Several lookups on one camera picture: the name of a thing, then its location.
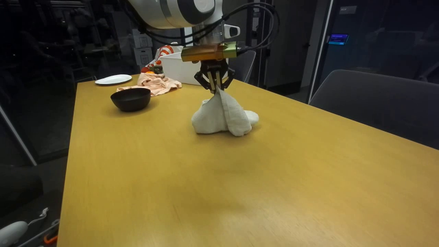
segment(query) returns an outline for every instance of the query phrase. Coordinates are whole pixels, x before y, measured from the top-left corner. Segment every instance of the black bowl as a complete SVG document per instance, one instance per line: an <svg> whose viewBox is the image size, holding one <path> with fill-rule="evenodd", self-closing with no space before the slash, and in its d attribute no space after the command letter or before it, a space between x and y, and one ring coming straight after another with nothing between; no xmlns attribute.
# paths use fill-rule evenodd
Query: black bowl
<svg viewBox="0 0 439 247"><path fill-rule="evenodd" d="M112 94L113 102L121 110L139 110L149 105L152 90L147 87L130 87Z"/></svg>

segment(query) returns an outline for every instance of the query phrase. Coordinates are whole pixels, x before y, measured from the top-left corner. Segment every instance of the wooden table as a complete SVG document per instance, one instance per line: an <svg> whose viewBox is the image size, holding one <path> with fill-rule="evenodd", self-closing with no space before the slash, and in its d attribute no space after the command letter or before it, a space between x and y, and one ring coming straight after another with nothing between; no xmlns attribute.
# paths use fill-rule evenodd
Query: wooden table
<svg viewBox="0 0 439 247"><path fill-rule="evenodd" d="M134 113L114 87L79 86L62 247L439 245L435 149L243 82L257 128L200 135L201 86Z"/></svg>

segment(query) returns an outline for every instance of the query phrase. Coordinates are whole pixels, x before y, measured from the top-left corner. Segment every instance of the chair back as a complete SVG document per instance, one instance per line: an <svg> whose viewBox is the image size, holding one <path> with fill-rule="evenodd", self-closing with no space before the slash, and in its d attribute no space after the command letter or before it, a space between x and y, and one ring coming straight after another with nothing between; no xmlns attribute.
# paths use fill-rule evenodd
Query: chair back
<svg viewBox="0 0 439 247"><path fill-rule="evenodd" d="M439 148L439 84L364 71L333 71L312 105Z"/></svg>

